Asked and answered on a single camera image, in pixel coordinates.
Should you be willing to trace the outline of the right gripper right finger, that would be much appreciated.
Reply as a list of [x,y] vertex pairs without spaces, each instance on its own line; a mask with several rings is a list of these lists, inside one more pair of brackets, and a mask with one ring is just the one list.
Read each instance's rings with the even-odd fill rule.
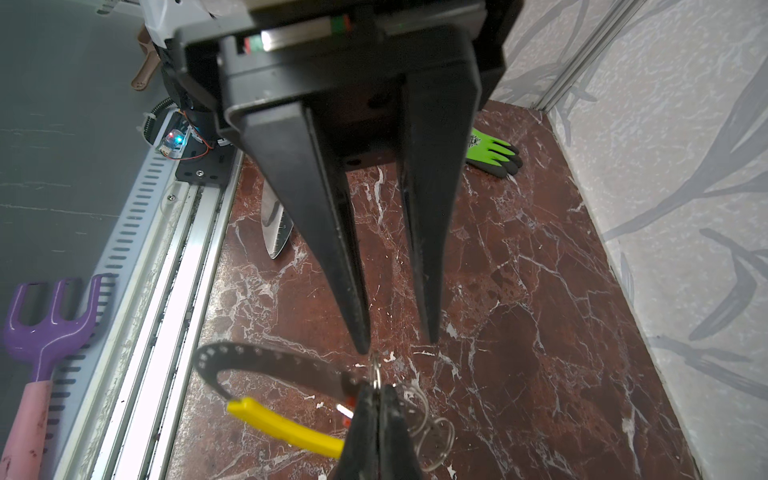
[[379,394],[378,470],[383,480],[422,480],[399,396],[391,385]]

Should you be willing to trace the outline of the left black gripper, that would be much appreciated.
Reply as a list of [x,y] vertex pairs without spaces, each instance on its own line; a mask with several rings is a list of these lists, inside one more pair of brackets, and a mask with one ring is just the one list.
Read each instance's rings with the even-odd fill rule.
[[413,285],[439,340],[444,252],[475,113],[519,1],[244,2],[178,27],[173,78],[254,158],[325,273],[355,349],[368,297],[345,171],[397,161]]

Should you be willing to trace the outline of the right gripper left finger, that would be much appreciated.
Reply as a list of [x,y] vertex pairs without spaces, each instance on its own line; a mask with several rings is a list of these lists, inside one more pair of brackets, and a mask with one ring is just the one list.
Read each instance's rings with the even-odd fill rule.
[[364,385],[344,441],[342,455],[331,472],[333,480],[378,479],[378,397],[370,385]]

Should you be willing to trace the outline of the small red key cap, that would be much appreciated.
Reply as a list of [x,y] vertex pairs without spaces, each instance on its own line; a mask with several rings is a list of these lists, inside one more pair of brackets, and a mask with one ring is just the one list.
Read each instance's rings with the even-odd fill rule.
[[342,423],[346,429],[351,427],[355,414],[357,400],[355,397],[348,397],[336,403],[336,411],[342,415]]

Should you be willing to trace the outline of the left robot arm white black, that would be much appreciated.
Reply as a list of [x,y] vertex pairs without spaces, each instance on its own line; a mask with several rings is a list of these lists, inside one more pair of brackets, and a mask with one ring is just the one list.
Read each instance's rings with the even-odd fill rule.
[[356,350],[371,342],[347,175],[397,168],[427,339],[477,112],[519,1],[144,1],[166,87],[209,140],[253,159],[323,269]]

